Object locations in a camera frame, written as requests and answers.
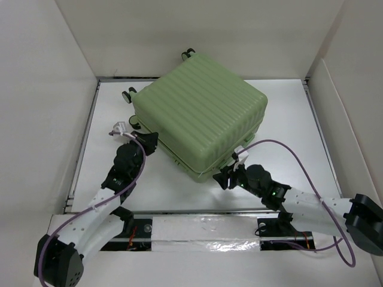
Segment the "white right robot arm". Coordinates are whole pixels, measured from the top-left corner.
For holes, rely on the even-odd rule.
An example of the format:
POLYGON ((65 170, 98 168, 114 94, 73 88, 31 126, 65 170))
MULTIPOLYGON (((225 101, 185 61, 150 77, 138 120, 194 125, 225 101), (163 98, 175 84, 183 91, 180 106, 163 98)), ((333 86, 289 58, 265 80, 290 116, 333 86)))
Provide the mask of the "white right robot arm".
POLYGON ((283 235, 294 231, 346 237, 361 250, 382 256, 382 208, 370 197, 318 198, 274 181, 263 166, 234 163, 213 175, 223 190, 243 188, 260 198, 268 209, 277 211, 277 230, 283 235))

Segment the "light green hard suitcase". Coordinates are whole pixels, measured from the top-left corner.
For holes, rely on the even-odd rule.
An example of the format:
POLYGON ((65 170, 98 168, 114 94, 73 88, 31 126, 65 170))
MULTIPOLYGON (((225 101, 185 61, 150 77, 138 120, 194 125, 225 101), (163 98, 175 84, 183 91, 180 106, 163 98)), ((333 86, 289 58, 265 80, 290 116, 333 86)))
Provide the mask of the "light green hard suitcase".
POLYGON ((130 87, 132 127, 158 133, 159 145, 196 182, 205 182, 255 137, 267 96, 212 58, 189 48, 182 62, 144 88, 130 87))

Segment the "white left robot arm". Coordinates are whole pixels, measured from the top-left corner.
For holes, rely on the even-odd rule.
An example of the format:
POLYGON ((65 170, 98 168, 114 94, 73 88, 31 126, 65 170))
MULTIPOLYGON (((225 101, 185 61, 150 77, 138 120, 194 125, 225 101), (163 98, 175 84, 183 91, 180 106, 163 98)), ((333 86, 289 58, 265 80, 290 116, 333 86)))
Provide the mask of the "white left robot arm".
POLYGON ((158 133, 123 133, 112 168, 88 207, 38 242, 34 276, 42 286, 76 286, 85 263, 115 237, 135 235, 134 215, 122 204, 141 176, 147 156, 155 152, 158 133))

